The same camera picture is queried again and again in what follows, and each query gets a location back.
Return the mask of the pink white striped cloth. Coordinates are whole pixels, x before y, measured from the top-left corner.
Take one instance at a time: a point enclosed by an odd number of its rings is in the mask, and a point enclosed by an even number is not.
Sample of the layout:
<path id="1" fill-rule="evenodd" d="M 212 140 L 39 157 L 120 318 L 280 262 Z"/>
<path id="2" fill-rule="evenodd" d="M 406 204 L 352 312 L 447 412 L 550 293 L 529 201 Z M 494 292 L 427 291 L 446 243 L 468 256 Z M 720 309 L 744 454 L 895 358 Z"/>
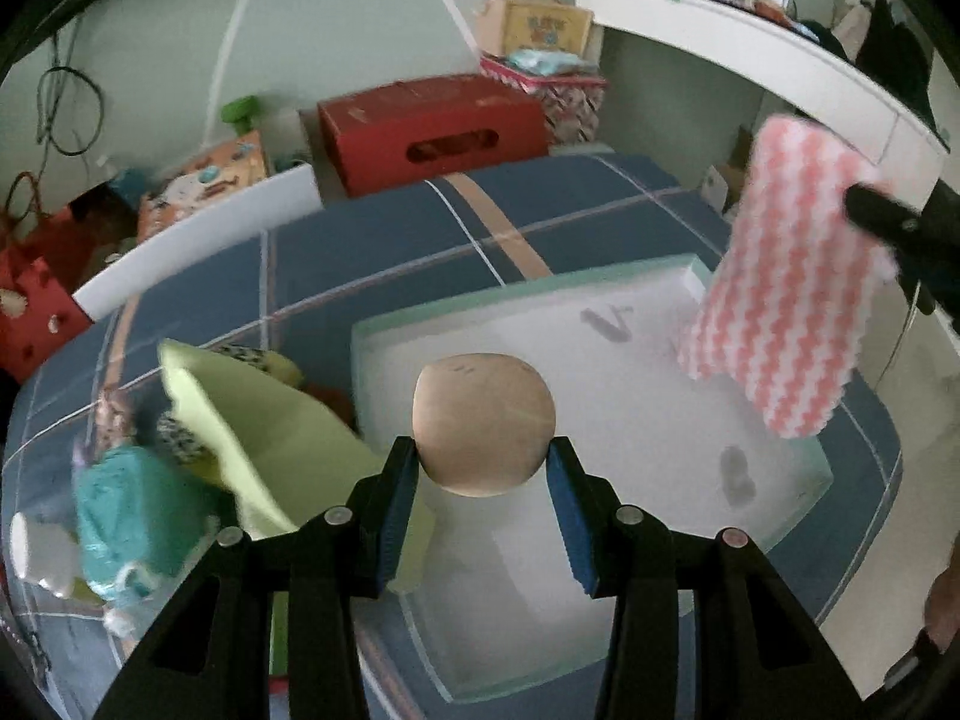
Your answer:
<path id="1" fill-rule="evenodd" d="M 827 426 L 853 377 L 890 249 L 851 223 L 844 195 L 884 188 L 877 167 L 828 128 L 775 115 L 755 135 L 726 254 L 677 359 L 724 374 L 785 439 Z"/>

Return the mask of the light green cloth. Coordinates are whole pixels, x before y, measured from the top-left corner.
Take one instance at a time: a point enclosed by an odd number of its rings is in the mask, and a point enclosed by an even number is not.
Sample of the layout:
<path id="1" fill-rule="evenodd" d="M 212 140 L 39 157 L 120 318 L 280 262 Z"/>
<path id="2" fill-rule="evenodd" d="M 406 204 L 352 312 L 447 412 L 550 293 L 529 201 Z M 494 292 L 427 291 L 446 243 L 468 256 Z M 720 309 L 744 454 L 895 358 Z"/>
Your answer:
<path id="1" fill-rule="evenodd" d="M 226 445 L 200 465 L 205 479 L 235 496 L 239 525 L 252 538 L 296 532 L 345 504 L 353 486 L 386 463 L 301 387 L 268 395 L 256 417 L 244 429 L 226 429 Z"/>

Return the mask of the beige round makeup sponge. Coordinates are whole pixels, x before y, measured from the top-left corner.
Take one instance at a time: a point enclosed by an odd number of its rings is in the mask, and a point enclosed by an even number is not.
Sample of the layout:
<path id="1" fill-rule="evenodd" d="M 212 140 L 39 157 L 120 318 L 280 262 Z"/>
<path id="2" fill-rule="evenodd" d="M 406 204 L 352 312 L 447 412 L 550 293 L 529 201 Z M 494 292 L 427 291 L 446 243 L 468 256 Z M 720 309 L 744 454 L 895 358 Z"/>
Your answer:
<path id="1" fill-rule="evenodd" d="M 514 356 L 449 356 L 416 379 L 412 437 L 423 470 L 448 493 L 493 497 L 521 486 L 544 463 L 555 431 L 547 384 Z"/>

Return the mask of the black white spotted scrunchie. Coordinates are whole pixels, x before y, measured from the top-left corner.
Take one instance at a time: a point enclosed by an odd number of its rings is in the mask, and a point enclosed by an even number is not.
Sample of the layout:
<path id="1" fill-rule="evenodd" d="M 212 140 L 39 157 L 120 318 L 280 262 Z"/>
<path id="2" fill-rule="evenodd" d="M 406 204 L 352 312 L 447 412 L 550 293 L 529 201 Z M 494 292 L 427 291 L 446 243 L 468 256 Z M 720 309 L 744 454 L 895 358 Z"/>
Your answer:
<path id="1" fill-rule="evenodd" d="M 306 382 L 291 359 L 240 343 L 197 348 L 163 340 L 158 361 L 169 408 L 156 419 L 156 436 L 181 465 L 212 458 L 226 445 L 226 429 L 257 421 L 268 395 Z"/>

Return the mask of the teal plastic toy box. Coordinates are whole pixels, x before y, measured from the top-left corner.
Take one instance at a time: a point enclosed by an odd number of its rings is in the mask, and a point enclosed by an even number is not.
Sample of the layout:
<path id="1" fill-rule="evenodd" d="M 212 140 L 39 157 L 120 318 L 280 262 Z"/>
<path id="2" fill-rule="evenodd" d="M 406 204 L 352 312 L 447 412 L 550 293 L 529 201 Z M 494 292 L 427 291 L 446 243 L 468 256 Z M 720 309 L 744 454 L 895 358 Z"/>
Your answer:
<path id="1" fill-rule="evenodd" d="M 73 492 L 83 578 L 116 606 L 178 577 L 220 507 L 220 489 L 135 444 L 78 470 Z"/>

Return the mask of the white curved desk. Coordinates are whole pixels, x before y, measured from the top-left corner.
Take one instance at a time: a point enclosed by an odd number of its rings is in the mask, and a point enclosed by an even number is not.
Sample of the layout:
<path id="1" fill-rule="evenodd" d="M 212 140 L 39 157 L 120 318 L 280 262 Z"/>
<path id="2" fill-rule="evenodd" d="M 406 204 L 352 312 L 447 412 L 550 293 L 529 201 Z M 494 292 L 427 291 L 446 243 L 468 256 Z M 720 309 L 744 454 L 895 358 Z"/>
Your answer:
<path id="1" fill-rule="evenodd" d="M 715 0 L 576 0 L 604 28 L 719 65 L 838 133 L 877 166 L 900 202 L 923 208 L 946 164 L 930 127 L 864 71 L 761 16 Z"/>

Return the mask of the white plastic bottle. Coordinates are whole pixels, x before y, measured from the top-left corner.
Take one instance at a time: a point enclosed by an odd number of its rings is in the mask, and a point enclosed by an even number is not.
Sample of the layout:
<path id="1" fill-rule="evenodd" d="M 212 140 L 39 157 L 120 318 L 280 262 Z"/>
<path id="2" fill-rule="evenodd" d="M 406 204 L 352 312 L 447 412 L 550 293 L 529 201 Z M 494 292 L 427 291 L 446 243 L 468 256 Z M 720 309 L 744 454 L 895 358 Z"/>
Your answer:
<path id="1" fill-rule="evenodd" d="M 80 548 L 64 527 L 16 512 L 8 544 L 14 575 L 21 582 L 37 585 L 57 598 L 73 595 L 82 577 Z"/>

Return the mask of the pink patterned fabric piece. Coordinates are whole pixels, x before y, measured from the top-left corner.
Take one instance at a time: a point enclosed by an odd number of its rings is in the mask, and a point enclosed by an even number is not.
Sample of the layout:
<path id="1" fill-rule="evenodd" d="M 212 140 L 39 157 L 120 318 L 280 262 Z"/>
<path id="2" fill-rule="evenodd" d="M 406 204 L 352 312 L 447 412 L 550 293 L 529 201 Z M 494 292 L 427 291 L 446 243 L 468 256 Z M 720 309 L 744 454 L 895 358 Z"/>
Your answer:
<path id="1" fill-rule="evenodd" d="M 114 385 L 101 390 L 93 408 L 91 436 L 78 437 L 71 450 L 71 465 L 77 472 L 96 465 L 109 450 L 135 442 L 135 419 L 124 392 Z"/>

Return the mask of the white tray with teal rim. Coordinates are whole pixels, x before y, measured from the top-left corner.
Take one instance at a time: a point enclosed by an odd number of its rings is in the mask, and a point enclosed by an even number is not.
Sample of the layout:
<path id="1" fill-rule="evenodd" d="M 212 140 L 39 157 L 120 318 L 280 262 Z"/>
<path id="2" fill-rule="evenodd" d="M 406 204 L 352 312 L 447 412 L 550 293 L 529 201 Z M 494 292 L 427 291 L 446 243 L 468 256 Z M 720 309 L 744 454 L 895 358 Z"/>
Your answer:
<path id="1" fill-rule="evenodd" d="M 353 330 L 353 387 L 371 444 L 412 429 L 421 369 L 469 353 L 528 362 L 556 406 L 556 429 L 586 472 L 677 532 L 745 530 L 779 543 L 832 486 L 814 439 L 770 433 L 739 386 L 692 380 L 675 340 L 709 271 L 675 255 L 556 275 L 428 302 Z M 423 577 L 400 601 L 446 702 L 503 697 L 562 678 L 607 652 L 613 606 L 571 573 L 547 480 L 494 497 L 418 489 L 434 518 Z"/>

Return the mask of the blue plaid bed cover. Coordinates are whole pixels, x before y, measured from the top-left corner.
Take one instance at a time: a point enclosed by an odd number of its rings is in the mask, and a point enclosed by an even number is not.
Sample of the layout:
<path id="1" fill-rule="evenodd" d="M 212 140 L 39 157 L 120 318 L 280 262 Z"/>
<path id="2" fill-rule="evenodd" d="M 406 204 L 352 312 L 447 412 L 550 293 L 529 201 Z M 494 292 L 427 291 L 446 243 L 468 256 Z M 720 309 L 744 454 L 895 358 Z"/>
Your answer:
<path id="1" fill-rule="evenodd" d="M 158 344 L 267 343 L 315 383 L 353 387 L 353 330 L 365 320 L 485 289 L 589 268 L 692 255 L 715 270 L 731 228 L 643 156 L 563 156 L 482 169 L 475 182 L 547 266 L 512 263 L 449 179 L 320 210 L 208 257 L 148 289 L 132 314 L 96 323 L 41 367 L 13 406 L 2 509 L 71 527 L 70 447 L 91 431 L 91 400 L 117 369 L 143 437 L 167 406 Z M 812 619 L 848 587 L 901 479 L 889 411 L 862 380 L 846 388 L 820 444 L 833 481 L 775 546 L 763 548 Z M 358 608 L 366 692 L 376 717 L 583 718 L 604 657 L 498 699 L 451 704 L 421 663 L 400 601 Z"/>

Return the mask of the red felt tote bag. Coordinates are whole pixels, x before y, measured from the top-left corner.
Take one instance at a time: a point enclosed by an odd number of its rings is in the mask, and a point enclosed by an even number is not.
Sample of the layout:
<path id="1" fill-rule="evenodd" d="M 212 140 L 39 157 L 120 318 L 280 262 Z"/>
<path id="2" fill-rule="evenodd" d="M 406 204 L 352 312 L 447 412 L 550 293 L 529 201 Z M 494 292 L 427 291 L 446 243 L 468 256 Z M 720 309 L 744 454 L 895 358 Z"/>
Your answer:
<path id="1" fill-rule="evenodd" d="M 28 184 L 28 210 L 36 226 L 24 238 L 10 215 L 13 193 Z M 2 371 L 25 383 L 62 346 L 85 333 L 93 320 L 75 301 L 96 241 L 68 208 L 48 215 L 39 182 L 29 171 L 14 177 L 2 208 Z"/>

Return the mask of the beige gift bag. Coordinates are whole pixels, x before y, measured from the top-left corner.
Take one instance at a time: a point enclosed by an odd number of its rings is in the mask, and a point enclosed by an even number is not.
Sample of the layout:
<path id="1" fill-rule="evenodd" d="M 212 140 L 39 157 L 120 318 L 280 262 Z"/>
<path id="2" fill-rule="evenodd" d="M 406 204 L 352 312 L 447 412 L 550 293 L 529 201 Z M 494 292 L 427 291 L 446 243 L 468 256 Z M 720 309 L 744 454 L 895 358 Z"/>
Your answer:
<path id="1" fill-rule="evenodd" d="M 592 23 L 592 11 L 565 0 L 480 0 L 473 34 L 496 59 L 523 49 L 583 55 Z"/>

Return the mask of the orange illustrated toy box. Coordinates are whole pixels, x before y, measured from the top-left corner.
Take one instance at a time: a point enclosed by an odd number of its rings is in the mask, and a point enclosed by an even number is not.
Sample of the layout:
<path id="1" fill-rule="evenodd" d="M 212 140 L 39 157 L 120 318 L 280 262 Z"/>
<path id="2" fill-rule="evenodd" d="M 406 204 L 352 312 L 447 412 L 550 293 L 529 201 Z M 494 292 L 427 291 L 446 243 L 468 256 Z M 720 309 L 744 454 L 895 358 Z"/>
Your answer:
<path id="1" fill-rule="evenodd" d="M 158 190 L 143 195 L 137 242 L 143 244 L 158 232 L 267 177 L 267 161 L 257 130 L 213 146 Z"/>

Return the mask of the white foam board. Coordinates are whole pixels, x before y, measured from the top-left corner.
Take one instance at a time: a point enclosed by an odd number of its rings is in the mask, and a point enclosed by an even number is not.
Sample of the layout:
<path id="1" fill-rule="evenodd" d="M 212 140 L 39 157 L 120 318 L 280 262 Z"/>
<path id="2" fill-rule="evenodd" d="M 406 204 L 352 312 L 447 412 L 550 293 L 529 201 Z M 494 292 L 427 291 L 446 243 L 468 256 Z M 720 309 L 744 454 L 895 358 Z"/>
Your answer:
<path id="1" fill-rule="evenodd" d="M 322 210 L 314 169 L 307 164 L 268 177 L 178 221 L 91 278 L 73 300 L 97 322 L 133 296 L 239 244 Z"/>

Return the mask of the red cardboard box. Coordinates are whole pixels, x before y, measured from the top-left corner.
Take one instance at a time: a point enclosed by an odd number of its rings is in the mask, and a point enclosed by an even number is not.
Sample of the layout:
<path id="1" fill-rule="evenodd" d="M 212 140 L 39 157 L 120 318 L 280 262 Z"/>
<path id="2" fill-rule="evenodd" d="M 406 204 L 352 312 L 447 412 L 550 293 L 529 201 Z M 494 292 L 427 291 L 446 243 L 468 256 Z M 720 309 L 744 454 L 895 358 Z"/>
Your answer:
<path id="1" fill-rule="evenodd" d="M 548 153 L 527 94 L 483 75 L 428 76 L 317 105 L 325 153 L 348 197 Z"/>

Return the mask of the green toy dumbbell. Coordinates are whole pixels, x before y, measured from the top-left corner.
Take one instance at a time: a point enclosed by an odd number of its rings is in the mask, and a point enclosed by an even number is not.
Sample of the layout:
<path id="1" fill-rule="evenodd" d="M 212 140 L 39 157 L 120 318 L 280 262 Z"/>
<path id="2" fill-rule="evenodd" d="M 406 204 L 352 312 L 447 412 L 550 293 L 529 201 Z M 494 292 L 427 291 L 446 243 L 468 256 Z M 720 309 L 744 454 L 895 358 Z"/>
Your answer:
<path id="1" fill-rule="evenodd" d="M 257 96 L 242 96 L 224 103 L 220 109 L 220 121 L 228 125 L 238 137 L 244 137 L 256 128 L 256 120 L 260 115 L 260 101 Z"/>

